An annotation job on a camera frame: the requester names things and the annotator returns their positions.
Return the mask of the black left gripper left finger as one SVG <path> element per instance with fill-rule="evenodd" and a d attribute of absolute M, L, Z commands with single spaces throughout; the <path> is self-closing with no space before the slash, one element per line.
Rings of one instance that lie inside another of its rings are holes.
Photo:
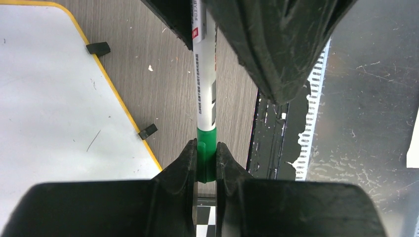
<path fill-rule="evenodd" d="M 194 237 L 197 141 L 150 180 L 41 183 L 11 214 L 4 237 Z"/>

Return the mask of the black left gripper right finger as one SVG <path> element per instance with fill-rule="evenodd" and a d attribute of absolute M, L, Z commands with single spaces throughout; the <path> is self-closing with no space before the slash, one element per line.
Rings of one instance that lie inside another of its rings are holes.
<path fill-rule="evenodd" d="M 218 237 L 384 237 L 375 205 L 345 183 L 252 177 L 224 143 L 216 151 Z"/>

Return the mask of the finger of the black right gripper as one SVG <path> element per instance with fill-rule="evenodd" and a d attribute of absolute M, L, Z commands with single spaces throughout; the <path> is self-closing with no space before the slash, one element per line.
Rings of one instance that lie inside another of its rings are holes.
<path fill-rule="evenodd" d="M 283 105 L 302 89 L 352 0 L 208 0 L 259 92 Z"/>
<path fill-rule="evenodd" d="M 192 12 L 190 0 L 141 0 L 189 50 L 192 43 Z"/>

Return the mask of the white green marker pen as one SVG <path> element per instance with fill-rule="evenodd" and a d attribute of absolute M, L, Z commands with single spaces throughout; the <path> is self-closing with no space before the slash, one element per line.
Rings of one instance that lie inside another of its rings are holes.
<path fill-rule="evenodd" d="M 217 24 L 202 0 L 191 1 L 191 9 L 198 129 L 211 131 L 216 119 Z"/>

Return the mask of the black white chessboard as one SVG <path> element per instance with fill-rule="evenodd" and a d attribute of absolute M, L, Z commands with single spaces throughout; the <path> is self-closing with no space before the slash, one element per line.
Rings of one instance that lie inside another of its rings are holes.
<path fill-rule="evenodd" d="M 198 198 L 196 237 L 216 236 L 216 207 L 214 197 Z"/>

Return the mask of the green marker cap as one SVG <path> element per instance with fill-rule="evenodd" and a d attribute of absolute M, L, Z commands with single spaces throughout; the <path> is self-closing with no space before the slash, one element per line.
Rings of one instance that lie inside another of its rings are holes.
<path fill-rule="evenodd" d="M 197 130 L 197 180 L 209 183 L 216 180 L 217 130 Z"/>

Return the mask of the yellow framed whiteboard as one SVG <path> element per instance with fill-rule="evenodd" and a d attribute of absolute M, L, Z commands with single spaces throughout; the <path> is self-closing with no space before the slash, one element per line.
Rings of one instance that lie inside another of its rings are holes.
<path fill-rule="evenodd" d="M 74 16 L 0 3 L 0 223 L 45 182 L 150 179 L 161 167 Z"/>

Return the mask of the aluminium front rail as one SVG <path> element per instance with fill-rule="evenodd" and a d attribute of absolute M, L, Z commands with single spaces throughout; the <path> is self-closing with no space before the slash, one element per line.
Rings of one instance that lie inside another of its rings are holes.
<path fill-rule="evenodd" d="M 305 130 L 299 134 L 298 143 L 301 145 L 299 157 L 292 163 L 295 169 L 295 180 L 305 181 L 308 174 L 308 166 L 314 139 L 314 131 L 318 116 L 320 98 L 322 95 L 323 82 L 326 74 L 326 67 L 329 55 L 331 40 L 328 40 L 316 61 L 309 77 L 307 78 L 309 93 L 306 96 L 308 112 L 305 117 Z"/>

